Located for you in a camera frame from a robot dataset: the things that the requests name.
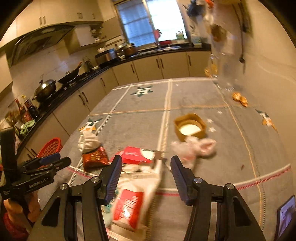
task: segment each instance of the human hand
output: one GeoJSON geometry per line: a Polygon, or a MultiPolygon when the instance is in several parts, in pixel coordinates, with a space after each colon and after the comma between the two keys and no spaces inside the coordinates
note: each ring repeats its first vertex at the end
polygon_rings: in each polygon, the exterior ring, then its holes
{"type": "MultiPolygon", "coordinates": [[[[37,192],[29,193],[25,196],[25,199],[28,204],[30,213],[28,214],[28,219],[34,223],[40,215],[40,205],[38,203],[37,192]]],[[[20,227],[26,228],[24,220],[20,218],[20,215],[23,214],[23,208],[17,202],[7,199],[3,201],[3,204],[8,212],[8,217],[10,221],[20,227]]]]}

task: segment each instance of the screw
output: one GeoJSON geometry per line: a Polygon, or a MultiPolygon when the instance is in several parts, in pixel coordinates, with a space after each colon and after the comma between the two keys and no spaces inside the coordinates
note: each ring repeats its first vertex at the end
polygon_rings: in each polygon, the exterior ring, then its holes
{"type": "Polygon", "coordinates": [[[99,177],[93,177],[93,178],[91,179],[91,181],[92,181],[93,183],[97,183],[99,180],[100,180],[99,177]]]}
{"type": "Polygon", "coordinates": [[[226,184],[226,187],[227,187],[229,190],[234,189],[234,186],[233,186],[233,184],[231,184],[231,183],[227,183],[227,184],[226,184]]]}
{"type": "Polygon", "coordinates": [[[202,183],[202,178],[201,177],[196,177],[194,179],[194,182],[196,182],[196,183],[202,183]]]}
{"type": "Polygon", "coordinates": [[[63,184],[61,184],[61,185],[59,186],[59,188],[60,188],[61,190],[65,190],[67,187],[68,187],[68,185],[67,185],[66,183],[63,183],[63,184]]]}

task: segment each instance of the lower cabinet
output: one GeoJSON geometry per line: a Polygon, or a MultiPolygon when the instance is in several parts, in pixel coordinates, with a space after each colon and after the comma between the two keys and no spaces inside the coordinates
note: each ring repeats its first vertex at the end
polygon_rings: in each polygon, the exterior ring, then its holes
{"type": "Polygon", "coordinates": [[[34,158],[36,155],[33,155],[26,147],[23,148],[22,152],[20,153],[19,157],[17,158],[17,163],[22,163],[26,160],[30,160],[34,158]]]}
{"type": "Polygon", "coordinates": [[[189,77],[185,52],[167,53],[158,57],[164,79],[189,77]]]}
{"type": "Polygon", "coordinates": [[[90,111],[92,111],[93,108],[95,108],[95,106],[106,96],[99,76],[86,83],[79,89],[79,91],[81,93],[82,103],[85,103],[90,111]]]}
{"type": "Polygon", "coordinates": [[[30,140],[26,144],[26,148],[33,155],[36,155],[39,153],[39,151],[41,151],[41,149],[47,142],[49,142],[51,139],[55,137],[60,138],[62,145],[64,145],[68,140],[69,135],[61,126],[61,124],[58,122],[56,117],[53,114],[51,114],[49,117],[46,118],[46,120],[42,123],[42,125],[36,130],[36,132],[30,138],[30,140]]]}
{"type": "Polygon", "coordinates": [[[127,62],[113,67],[119,85],[139,82],[133,62],[127,62]]]}
{"type": "Polygon", "coordinates": [[[135,66],[139,82],[163,79],[159,56],[134,60],[133,64],[135,66]]]}
{"type": "Polygon", "coordinates": [[[106,95],[118,86],[118,82],[112,69],[108,69],[100,74],[99,79],[102,82],[106,95]]]}
{"type": "Polygon", "coordinates": [[[190,77],[206,77],[205,68],[208,65],[210,51],[187,52],[190,77]]]}
{"type": "Polygon", "coordinates": [[[86,105],[86,101],[79,91],[68,97],[53,112],[54,116],[69,135],[78,128],[78,125],[89,113],[90,111],[86,105]]]}

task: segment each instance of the gray tablecloth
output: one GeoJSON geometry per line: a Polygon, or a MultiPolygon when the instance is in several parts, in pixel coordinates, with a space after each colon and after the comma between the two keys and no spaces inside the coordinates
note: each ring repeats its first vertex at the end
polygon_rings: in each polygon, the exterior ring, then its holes
{"type": "MultiPolygon", "coordinates": [[[[212,158],[198,159],[195,176],[208,183],[233,183],[239,190],[266,240],[273,240],[276,229],[276,210],[293,195],[292,173],[278,133],[262,125],[263,111],[255,98],[247,98],[245,108],[231,98],[231,92],[220,90],[207,78],[180,78],[143,82],[112,90],[77,127],[88,119],[97,121],[98,137],[109,155],[126,146],[165,152],[170,159],[174,152],[170,143],[177,140],[173,121],[193,112],[207,127],[209,138],[217,141],[217,153],[212,158]]],[[[77,148],[79,131],[75,131],[60,154],[72,160],[70,167],[61,170],[55,182],[39,191],[43,207],[61,183],[82,184],[98,171],[83,172],[81,153],[77,148]]],[[[212,204],[210,240],[215,235],[215,209],[212,204]]],[[[190,218],[187,207],[178,196],[171,172],[163,165],[163,175],[154,199],[150,240],[183,240],[190,218]]]]}

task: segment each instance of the window pane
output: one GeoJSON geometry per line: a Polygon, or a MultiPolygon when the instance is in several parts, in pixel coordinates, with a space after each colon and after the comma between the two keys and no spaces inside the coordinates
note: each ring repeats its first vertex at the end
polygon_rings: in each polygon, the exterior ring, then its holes
{"type": "Polygon", "coordinates": [[[177,39],[176,33],[183,31],[187,38],[183,19],[176,0],[147,0],[155,29],[162,34],[159,41],[177,39]]]}
{"type": "Polygon", "coordinates": [[[130,43],[140,46],[155,42],[142,0],[131,0],[116,7],[130,43]]]}

